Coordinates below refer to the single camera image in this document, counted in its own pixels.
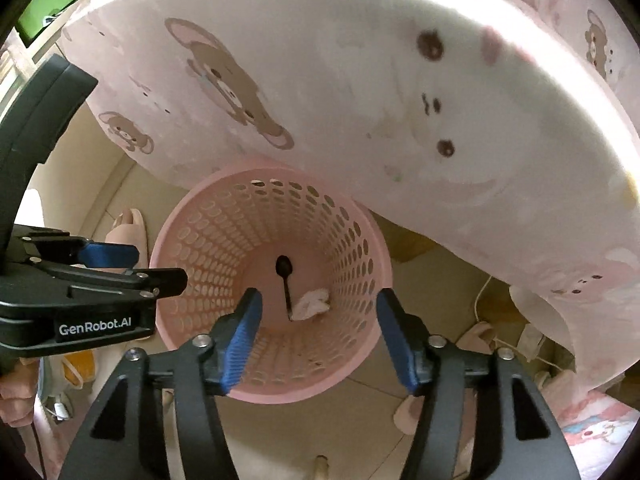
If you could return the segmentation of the person's left hand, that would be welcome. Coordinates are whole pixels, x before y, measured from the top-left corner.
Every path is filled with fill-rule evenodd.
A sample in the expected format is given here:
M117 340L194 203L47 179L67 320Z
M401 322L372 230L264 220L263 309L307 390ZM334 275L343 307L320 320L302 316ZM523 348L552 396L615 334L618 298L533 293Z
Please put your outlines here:
M37 359L20 359L0 380L0 415L13 428L28 426L34 418L39 376Z

